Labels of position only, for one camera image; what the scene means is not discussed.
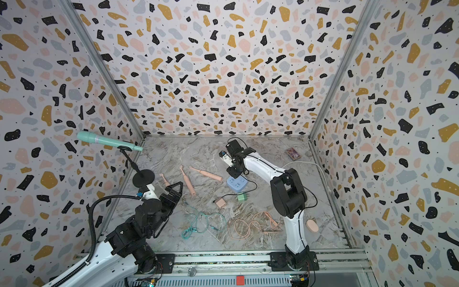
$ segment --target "pink cable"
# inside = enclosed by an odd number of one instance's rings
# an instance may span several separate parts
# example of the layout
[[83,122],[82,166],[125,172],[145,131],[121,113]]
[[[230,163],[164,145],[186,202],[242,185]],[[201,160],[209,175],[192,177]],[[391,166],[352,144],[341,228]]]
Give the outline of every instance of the pink cable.
[[[263,229],[261,228],[260,223],[259,223],[258,221],[256,221],[256,220],[254,220],[254,218],[255,218],[257,215],[259,215],[259,214],[264,214],[264,215],[266,215],[266,217],[269,219],[269,224],[270,224],[270,226],[271,226],[271,229],[273,229],[273,230],[271,230],[271,231],[266,231],[266,230],[263,230]],[[237,233],[237,235],[239,235],[241,238],[234,238],[234,237],[231,235],[231,232],[229,231],[229,229],[228,229],[228,233],[229,233],[229,236],[230,236],[231,238],[235,239],[235,240],[247,239],[247,238],[250,236],[250,226],[251,226],[251,225],[253,225],[255,228],[257,228],[258,230],[260,230],[260,231],[263,232],[264,234],[277,233],[277,232],[280,232],[280,226],[279,226],[279,225],[281,224],[280,220],[281,220],[281,218],[279,218],[279,221],[276,222],[276,221],[272,218],[271,214],[269,214],[268,211],[261,211],[261,212],[255,214],[254,216],[252,216],[252,220],[250,221],[250,223],[247,223],[247,222],[245,222],[245,221],[242,220],[242,219],[236,219],[236,220],[234,221],[234,224],[233,224],[233,226],[234,226],[234,231],[235,231],[235,232]],[[243,222],[243,223],[247,226],[247,233],[246,233],[246,234],[243,235],[243,234],[240,234],[240,233],[237,231],[237,229],[236,229],[236,222],[238,222],[238,221]]]

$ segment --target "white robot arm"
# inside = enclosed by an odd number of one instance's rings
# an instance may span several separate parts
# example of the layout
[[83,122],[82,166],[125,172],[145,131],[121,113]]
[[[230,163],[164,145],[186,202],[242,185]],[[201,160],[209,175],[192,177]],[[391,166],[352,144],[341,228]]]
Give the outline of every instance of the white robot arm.
[[[136,272],[156,273],[159,268],[158,259],[161,257],[153,252],[146,243],[146,239],[157,238],[160,235],[182,197],[183,183],[178,182],[167,186],[168,193],[163,193],[159,197],[154,191],[153,185],[147,184],[139,189],[136,197],[112,195],[97,200],[89,210],[92,237],[89,255],[47,283],[46,286],[108,287]],[[142,200],[143,204],[135,208],[135,215],[118,225],[105,237],[104,241],[96,246],[92,220],[94,207],[103,200],[116,197]]]
[[293,270],[301,269],[306,264],[309,253],[301,216],[307,196],[297,171],[286,170],[270,163],[254,149],[243,149],[237,140],[229,142],[226,148],[228,153],[221,151],[219,155],[229,165],[226,170],[232,177],[237,178],[245,170],[249,170],[271,185],[274,207],[284,218],[287,264]]

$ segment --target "white cable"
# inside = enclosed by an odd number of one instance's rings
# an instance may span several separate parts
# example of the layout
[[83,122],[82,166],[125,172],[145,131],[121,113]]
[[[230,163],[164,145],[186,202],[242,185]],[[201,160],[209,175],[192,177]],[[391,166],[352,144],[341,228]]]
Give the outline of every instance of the white cable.
[[324,176],[324,180],[325,180],[325,184],[327,185],[327,188],[330,189],[330,187],[328,186],[328,181],[327,181],[327,178],[325,177],[325,173],[324,171],[322,170],[322,167],[316,163],[313,163],[313,162],[289,162],[289,163],[286,163],[282,168],[285,168],[287,165],[291,164],[291,163],[312,163],[312,164],[315,164],[317,165],[317,167],[319,168],[320,172],[322,173],[322,175]]

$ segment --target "black cable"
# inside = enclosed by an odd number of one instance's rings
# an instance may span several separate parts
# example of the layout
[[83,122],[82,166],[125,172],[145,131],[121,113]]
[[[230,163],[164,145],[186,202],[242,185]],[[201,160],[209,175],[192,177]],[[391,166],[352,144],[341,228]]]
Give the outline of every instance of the black cable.
[[162,263],[161,262],[156,262],[156,270],[155,270],[155,273],[153,273],[152,275],[150,275],[149,277],[145,278],[145,279],[142,279],[142,281],[147,281],[148,282],[148,279],[151,279],[153,277],[155,277],[155,274],[156,272],[158,271],[158,263],[161,265],[161,275],[159,276],[158,280],[162,278],[162,273],[164,271],[164,268],[162,267]]
[[255,188],[254,188],[254,189],[252,189],[252,190],[249,190],[249,191],[245,191],[245,192],[243,192],[243,193],[237,193],[237,194],[225,194],[225,195],[223,195],[223,196],[222,196],[222,198],[223,198],[223,197],[225,197],[225,196],[230,196],[230,195],[235,195],[235,196],[237,196],[237,195],[245,194],[245,193],[248,193],[248,192],[254,191],[254,190],[256,190],[256,189],[258,188],[258,185],[257,185],[257,183],[256,183],[256,182],[254,182],[254,181],[251,181],[251,180],[247,179],[245,176],[243,176],[243,178],[245,178],[247,181],[250,181],[250,182],[254,183],[254,184],[255,184]]
[[164,222],[164,224],[162,225],[161,229],[159,230],[158,234],[155,234],[155,231],[153,231],[153,238],[158,238],[158,236],[161,234],[161,231],[164,229],[164,227],[166,226],[166,224],[169,222],[169,217],[168,219],[166,220],[166,222]]
[[[291,177],[291,179],[293,179],[293,177],[292,177],[292,176],[291,176],[289,173],[287,173],[287,172],[284,172],[284,174],[286,174],[286,175],[290,176],[290,177]],[[311,194],[314,196],[314,198],[316,199],[316,203],[315,203],[313,206],[307,206],[307,207],[305,207],[303,210],[305,210],[305,209],[307,209],[307,208],[313,208],[313,207],[316,207],[316,206],[317,206],[317,204],[319,203],[319,201],[318,201],[318,199],[317,199],[316,195],[314,194],[314,192],[312,192],[312,191],[311,191],[309,188],[305,187],[304,185],[302,185],[302,184],[301,184],[301,183],[299,183],[298,181],[296,181],[296,180],[294,180],[294,179],[293,179],[293,181],[294,181],[294,182],[296,182],[297,184],[301,185],[301,186],[302,186],[304,189],[306,189],[308,192],[310,192],[310,193],[311,193]]]
[[88,212],[89,231],[90,231],[90,234],[91,234],[91,248],[90,248],[88,257],[75,270],[73,270],[68,275],[66,275],[64,278],[62,278],[61,280],[59,280],[58,282],[53,284],[53,286],[51,286],[51,287],[57,287],[57,286],[62,285],[65,281],[67,281],[68,279],[72,278],[75,274],[77,274],[80,270],[82,270],[91,261],[92,257],[94,256],[95,246],[97,244],[97,238],[96,238],[96,235],[95,235],[95,227],[94,227],[94,219],[93,219],[94,209],[95,209],[96,205],[99,204],[101,201],[104,201],[104,200],[107,200],[107,199],[111,199],[111,198],[130,198],[130,199],[137,199],[137,200],[140,199],[139,197],[132,196],[132,195],[109,195],[109,196],[102,197],[102,198],[96,200],[92,204],[91,208],[89,208],[89,212]]
[[[300,229],[300,217],[301,217],[301,213],[303,212],[303,210],[305,210],[306,208],[303,208],[301,211],[300,211],[300,214],[298,215],[298,233],[300,234],[300,241],[301,243],[303,244],[303,247],[304,249],[306,249],[306,245],[304,245],[304,242],[303,242],[303,239],[301,238],[301,229]],[[313,287],[313,285],[315,284],[315,269],[314,269],[314,264],[313,264],[313,260],[311,259],[311,255],[309,255],[309,252],[308,252],[308,257],[309,257],[309,261],[311,261],[311,265],[313,267],[313,272],[314,272],[314,283],[310,286],[310,287]]]
[[262,160],[262,159],[259,159],[257,157],[254,157],[253,155],[250,155],[250,154],[246,154],[246,157],[252,157],[252,158],[256,158],[257,160],[261,161],[262,163],[264,163],[265,165],[269,166],[270,168],[274,169],[275,171],[278,171],[276,170],[275,168],[273,168],[269,163],[267,163],[266,161]]
[[[309,253],[308,253],[308,257],[309,257],[309,260],[310,260],[311,263],[312,263],[311,255],[309,255]],[[313,272],[314,272],[314,282],[312,283],[312,285],[311,285],[310,287],[313,287],[313,286],[314,286],[314,284],[315,284],[315,279],[316,279],[316,277],[315,277],[314,265],[313,265]]]
[[240,138],[238,138],[237,136],[233,136],[233,137],[230,137],[226,143],[230,143],[230,140],[231,140],[231,139],[238,139],[238,140],[242,141],[242,142],[244,143],[244,145],[246,145],[246,148],[248,148],[248,146],[247,146],[246,142],[245,142],[245,141],[243,141],[243,140],[241,140],[241,139],[240,139]]

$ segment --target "round black stand base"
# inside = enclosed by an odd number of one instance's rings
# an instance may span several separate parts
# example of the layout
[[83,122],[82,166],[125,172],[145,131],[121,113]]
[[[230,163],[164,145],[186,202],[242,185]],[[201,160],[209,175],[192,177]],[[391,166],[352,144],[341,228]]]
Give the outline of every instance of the round black stand base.
[[155,180],[155,173],[149,169],[143,169],[140,171],[143,177],[136,173],[132,178],[132,183],[135,187],[142,187],[152,183]]

